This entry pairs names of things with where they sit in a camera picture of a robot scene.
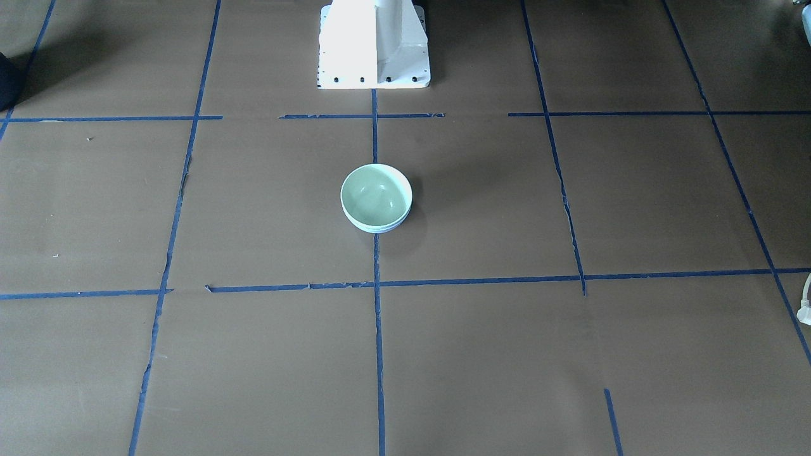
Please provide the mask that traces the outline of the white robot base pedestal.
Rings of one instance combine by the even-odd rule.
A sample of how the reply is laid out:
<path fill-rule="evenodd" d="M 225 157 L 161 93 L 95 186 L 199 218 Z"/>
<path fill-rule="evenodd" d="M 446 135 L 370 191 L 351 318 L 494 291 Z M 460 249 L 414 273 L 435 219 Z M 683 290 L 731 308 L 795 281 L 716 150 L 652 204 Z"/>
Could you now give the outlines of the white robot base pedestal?
<path fill-rule="evenodd" d="M 321 8 L 319 19 L 319 89 L 423 89 L 431 84 L 422 6 L 333 1 Z"/>

